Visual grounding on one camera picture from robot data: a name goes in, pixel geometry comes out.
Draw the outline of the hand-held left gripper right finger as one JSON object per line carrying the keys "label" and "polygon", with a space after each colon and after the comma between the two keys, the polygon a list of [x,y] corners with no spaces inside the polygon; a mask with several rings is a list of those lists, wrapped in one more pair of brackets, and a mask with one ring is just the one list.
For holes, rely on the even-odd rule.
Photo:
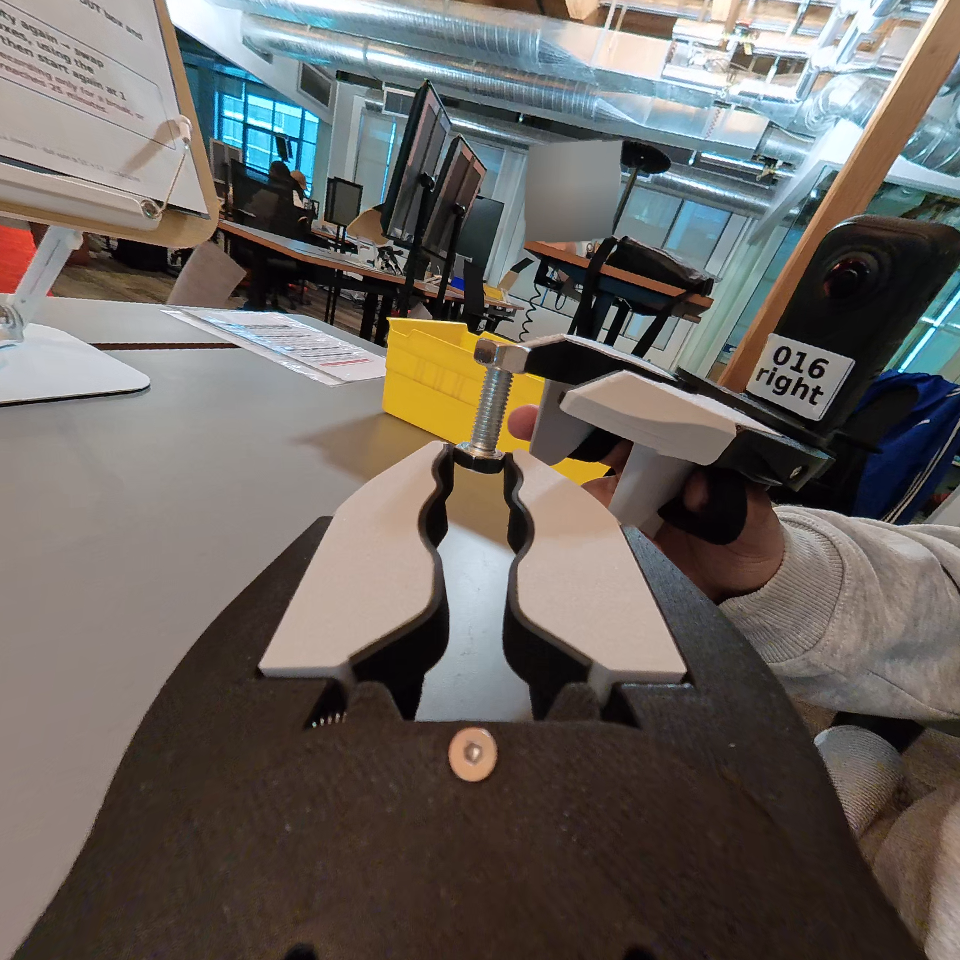
{"label": "hand-held left gripper right finger", "polygon": [[532,525],[514,566],[518,621],[585,667],[591,686],[681,682],[687,665],[614,515],[525,450],[511,465]]}

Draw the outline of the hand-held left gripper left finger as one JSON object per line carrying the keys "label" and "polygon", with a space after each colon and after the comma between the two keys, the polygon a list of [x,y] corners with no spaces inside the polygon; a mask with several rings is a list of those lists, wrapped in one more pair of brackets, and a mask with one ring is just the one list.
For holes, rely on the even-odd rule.
{"label": "hand-held left gripper left finger", "polygon": [[337,508],[258,667],[352,687],[357,669],[438,613],[450,444],[433,440]]}

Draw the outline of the silver hex bolt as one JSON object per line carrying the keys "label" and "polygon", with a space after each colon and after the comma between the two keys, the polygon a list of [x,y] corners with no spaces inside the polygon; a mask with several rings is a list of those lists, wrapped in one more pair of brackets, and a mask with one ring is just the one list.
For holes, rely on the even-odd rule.
{"label": "silver hex bolt", "polygon": [[496,459],[498,440],[506,416],[515,376],[525,373],[529,350],[516,343],[482,337],[473,358],[484,369],[471,436],[466,451],[477,458]]}

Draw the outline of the person's right forearm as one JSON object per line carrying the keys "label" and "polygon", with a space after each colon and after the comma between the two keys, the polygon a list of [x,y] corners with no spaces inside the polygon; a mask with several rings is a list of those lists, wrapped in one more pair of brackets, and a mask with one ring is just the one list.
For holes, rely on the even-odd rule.
{"label": "person's right forearm", "polygon": [[784,558],[720,610],[791,695],[921,723],[959,717],[959,530],[775,508]]}

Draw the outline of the wooden office desk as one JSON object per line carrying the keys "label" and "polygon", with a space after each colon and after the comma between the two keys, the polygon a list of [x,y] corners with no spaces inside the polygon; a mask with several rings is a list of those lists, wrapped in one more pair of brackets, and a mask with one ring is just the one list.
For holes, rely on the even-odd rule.
{"label": "wooden office desk", "polygon": [[605,282],[604,285],[607,289],[613,288],[617,282],[623,282],[637,287],[648,287],[652,291],[666,294],[668,297],[654,301],[628,301],[609,293],[582,297],[582,279],[590,265],[588,257],[570,253],[561,249],[558,245],[543,242],[530,242],[526,244],[525,250],[539,260],[534,277],[535,285],[553,289],[558,293],[562,292],[562,282],[553,282],[548,279],[549,271],[555,271],[557,274],[565,275],[573,286],[579,287],[579,304],[567,330],[570,335],[598,341],[603,323],[606,321],[611,307],[616,306],[617,312],[614,321],[604,340],[606,346],[613,347],[616,345],[619,336],[626,330],[628,314],[650,317],[649,326],[639,336],[631,350],[632,355],[638,358],[643,358],[654,347],[655,342],[665,330],[669,319],[692,317],[694,322],[698,322],[700,315],[713,303],[711,296],[684,292],[677,287],[661,284],[609,266],[603,266],[598,276],[598,280]]}
{"label": "wooden office desk", "polygon": [[240,239],[273,255],[290,258],[320,272],[318,286],[326,288],[323,319],[333,325],[340,294],[360,293],[364,300],[359,336],[380,346],[385,345],[390,329],[392,308],[399,297],[402,276],[379,270],[358,257],[324,249],[292,238],[221,219],[218,230],[231,239]]}

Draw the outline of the person's right hand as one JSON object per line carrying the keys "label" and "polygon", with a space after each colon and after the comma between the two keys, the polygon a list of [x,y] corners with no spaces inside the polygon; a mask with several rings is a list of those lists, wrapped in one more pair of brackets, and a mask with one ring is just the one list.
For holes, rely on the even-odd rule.
{"label": "person's right hand", "polygon": [[[507,420],[510,435],[531,441],[538,415],[534,405],[513,410]],[[590,480],[583,488],[609,507],[625,469],[632,444],[621,439],[603,459],[608,475]],[[703,470],[691,472],[683,492],[686,509],[700,514],[711,503],[712,488]],[[710,544],[663,522],[654,543],[701,592],[716,604],[751,594],[764,587],[780,569],[785,537],[766,490],[747,484],[747,517],[738,539],[727,545]]]}

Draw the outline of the black bag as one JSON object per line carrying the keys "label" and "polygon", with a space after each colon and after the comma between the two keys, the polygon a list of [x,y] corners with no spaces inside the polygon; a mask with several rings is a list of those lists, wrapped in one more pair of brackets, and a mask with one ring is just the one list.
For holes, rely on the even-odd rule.
{"label": "black bag", "polygon": [[603,266],[677,287],[695,296],[709,297],[714,289],[714,278],[709,274],[658,247],[638,242],[629,236],[609,236],[598,241],[590,249],[588,260],[589,265],[582,278],[582,298],[598,293],[608,293],[628,302],[654,302],[668,298],[668,294],[620,281],[608,289],[605,281],[598,279]]}

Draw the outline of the yellow plastic bin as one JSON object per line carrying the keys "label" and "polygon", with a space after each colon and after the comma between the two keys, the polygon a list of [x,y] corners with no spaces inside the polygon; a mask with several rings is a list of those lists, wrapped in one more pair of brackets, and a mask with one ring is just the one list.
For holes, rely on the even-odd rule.
{"label": "yellow plastic bin", "polygon": [[390,318],[382,409],[458,445],[473,434],[486,369],[461,321]]}

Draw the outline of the black floor lamp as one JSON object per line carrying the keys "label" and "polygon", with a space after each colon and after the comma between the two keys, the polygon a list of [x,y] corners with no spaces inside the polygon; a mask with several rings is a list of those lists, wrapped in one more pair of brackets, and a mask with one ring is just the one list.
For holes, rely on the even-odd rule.
{"label": "black floor lamp", "polygon": [[644,184],[650,176],[663,174],[670,159],[660,149],[636,140],[621,147],[621,169],[626,171],[612,233],[648,246],[664,245],[680,202]]}

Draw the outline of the laminated paper sheet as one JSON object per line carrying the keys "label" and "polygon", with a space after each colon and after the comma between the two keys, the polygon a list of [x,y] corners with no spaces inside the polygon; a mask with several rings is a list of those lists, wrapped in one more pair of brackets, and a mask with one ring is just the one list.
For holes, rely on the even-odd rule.
{"label": "laminated paper sheet", "polygon": [[174,307],[164,311],[240,349],[328,387],[385,378],[386,359],[277,312]]}

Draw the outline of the brown cardboard sheet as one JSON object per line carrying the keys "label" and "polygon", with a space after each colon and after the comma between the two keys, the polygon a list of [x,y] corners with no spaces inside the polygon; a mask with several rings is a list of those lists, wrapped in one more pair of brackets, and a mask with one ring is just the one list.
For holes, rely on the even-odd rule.
{"label": "brown cardboard sheet", "polygon": [[167,306],[225,308],[246,273],[221,246],[212,241],[203,242],[192,249],[165,303]]}

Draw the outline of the wooden board document stand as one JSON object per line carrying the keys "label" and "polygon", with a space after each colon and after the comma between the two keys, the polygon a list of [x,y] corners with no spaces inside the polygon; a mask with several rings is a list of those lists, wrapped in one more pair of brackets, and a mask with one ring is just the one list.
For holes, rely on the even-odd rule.
{"label": "wooden board document stand", "polygon": [[132,394],[150,387],[147,375],[60,330],[34,323],[48,293],[69,256],[82,245],[85,234],[103,234],[166,248],[191,248],[207,241],[219,220],[220,202],[210,172],[196,116],[195,133],[205,153],[205,169],[212,187],[208,219],[166,209],[158,229],[135,233],[103,222],[41,216],[37,210],[2,207],[2,216],[46,224],[48,230],[15,292],[2,303],[2,405],[49,402]]}

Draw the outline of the person's grey sweatshirt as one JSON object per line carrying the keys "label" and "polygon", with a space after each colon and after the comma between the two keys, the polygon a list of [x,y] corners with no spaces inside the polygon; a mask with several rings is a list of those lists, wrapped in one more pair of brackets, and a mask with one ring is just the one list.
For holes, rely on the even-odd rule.
{"label": "person's grey sweatshirt", "polygon": [[957,959],[958,722],[841,711],[814,744],[898,918],[926,958]]}

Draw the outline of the printed instruction sheet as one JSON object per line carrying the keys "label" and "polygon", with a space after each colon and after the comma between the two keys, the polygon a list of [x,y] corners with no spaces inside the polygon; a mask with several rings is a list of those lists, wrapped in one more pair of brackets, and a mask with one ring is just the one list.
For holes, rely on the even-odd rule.
{"label": "printed instruction sheet", "polygon": [[2,208],[136,234],[210,218],[166,2],[1,3]]}

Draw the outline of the silver ventilation duct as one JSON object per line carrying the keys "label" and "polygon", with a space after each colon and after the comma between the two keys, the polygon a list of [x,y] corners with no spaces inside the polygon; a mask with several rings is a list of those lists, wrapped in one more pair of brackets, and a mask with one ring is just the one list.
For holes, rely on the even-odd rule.
{"label": "silver ventilation duct", "polygon": [[624,133],[759,148],[724,75],[667,78],[672,43],[466,2],[226,2],[253,50]]}

